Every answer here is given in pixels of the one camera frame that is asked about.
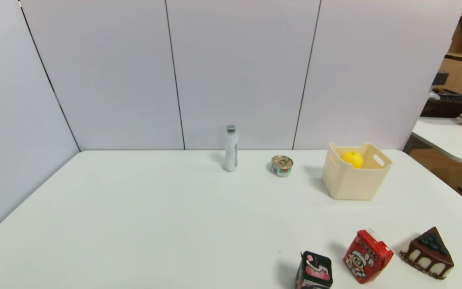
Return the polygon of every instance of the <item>white bottle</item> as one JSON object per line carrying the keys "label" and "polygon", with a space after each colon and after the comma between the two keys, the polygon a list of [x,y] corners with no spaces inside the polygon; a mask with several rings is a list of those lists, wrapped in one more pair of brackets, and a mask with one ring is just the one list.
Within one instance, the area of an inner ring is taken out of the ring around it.
{"label": "white bottle", "polygon": [[234,172],[238,165],[238,133],[232,124],[226,127],[226,170]]}

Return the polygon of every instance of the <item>lemon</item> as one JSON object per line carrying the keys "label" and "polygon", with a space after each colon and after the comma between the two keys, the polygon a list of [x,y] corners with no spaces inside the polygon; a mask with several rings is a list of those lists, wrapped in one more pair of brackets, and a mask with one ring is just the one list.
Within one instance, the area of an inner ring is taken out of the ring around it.
{"label": "lemon", "polygon": [[344,153],[341,159],[346,163],[352,164],[355,169],[361,169],[363,167],[363,156],[356,151]]}

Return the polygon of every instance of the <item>can lid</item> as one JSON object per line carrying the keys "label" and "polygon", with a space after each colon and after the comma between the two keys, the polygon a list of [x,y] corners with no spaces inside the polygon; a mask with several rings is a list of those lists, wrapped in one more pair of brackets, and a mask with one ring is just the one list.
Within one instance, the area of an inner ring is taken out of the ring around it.
{"label": "can lid", "polygon": [[272,165],[278,169],[288,169],[294,165],[294,161],[284,155],[276,155],[272,158]]}
{"label": "can lid", "polygon": [[229,126],[226,126],[226,132],[233,133],[236,130],[236,126],[234,124],[230,124]]}

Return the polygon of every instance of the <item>cartoon character print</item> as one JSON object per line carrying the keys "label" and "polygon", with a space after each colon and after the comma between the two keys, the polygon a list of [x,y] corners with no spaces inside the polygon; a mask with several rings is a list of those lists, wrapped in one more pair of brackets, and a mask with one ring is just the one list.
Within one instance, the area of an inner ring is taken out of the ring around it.
{"label": "cartoon character print", "polygon": [[[369,259],[369,257],[370,256],[368,254],[363,256],[358,251],[352,251],[352,253],[349,254],[349,258],[347,258],[345,263],[352,271],[352,274],[354,274],[354,276],[360,276],[365,278],[367,276],[365,274],[365,266],[367,265],[367,260]],[[373,266],[373,260],[370,259],[370,261],[371,262],[369,262],[369,265]]]}

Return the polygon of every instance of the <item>red juice box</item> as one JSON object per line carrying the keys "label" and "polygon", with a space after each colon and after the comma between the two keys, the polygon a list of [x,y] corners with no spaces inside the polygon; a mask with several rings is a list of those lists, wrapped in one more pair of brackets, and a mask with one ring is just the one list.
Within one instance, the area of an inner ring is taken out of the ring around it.
{"label": "red juice box", "polygon": [[343,257],[354,278],[363,284],[373,281],[393,257],[393,251],[372,229],[361,230]]}

